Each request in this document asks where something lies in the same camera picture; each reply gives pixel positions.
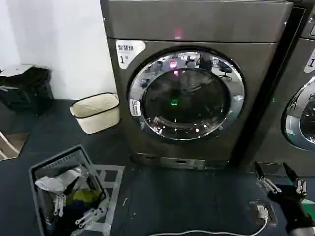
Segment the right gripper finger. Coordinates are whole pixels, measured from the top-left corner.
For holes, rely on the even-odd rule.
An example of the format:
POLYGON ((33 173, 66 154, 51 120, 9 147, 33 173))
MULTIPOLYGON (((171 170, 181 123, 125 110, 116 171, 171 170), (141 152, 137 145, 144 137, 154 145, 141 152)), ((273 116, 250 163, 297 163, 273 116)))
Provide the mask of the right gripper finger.
POLYGON ((261 166, 257 162, 254 163, 254 168, 256 172, 256 183, 265 193, 272 192, 273 194, 277 194, 282 192, 280 188, 264 175, 261 166))
POLYGON ((285 162, 283 162, 283 167, 290 181, 296 187, 297 194, 307 195, 307 183, 301 177, 299 177, 296 172, 285 162))

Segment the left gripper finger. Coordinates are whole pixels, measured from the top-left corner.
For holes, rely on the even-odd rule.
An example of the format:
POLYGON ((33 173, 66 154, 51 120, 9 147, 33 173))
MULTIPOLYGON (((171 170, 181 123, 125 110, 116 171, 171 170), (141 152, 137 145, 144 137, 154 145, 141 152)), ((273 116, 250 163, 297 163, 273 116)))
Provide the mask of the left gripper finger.
POLYGON ((83 216, 75 221, 75 225, 89 225, 107 213, 107 196, 100 196, 97 200, 89 203, 81 200, 76 200, 75 203, 83 209, 83 216))
POLYGON ((62 217, 63 208, 66 206, 66 198, 74 188, 77 179, 75 179, 61 194, 57 194, 54 200, 54 216, 62 217))

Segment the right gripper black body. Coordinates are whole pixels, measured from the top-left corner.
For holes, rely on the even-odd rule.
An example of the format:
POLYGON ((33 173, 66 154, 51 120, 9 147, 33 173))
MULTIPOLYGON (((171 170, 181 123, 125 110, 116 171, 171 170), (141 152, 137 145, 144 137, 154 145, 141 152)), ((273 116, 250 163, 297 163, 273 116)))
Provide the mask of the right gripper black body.
POLYGON ((281 192, 269 191, 267 197, 277 203, 286 218, 287 227, 314 227, 315 222, 302 207, 303 194, 296 192, 293 185, 278 185, 281 192))

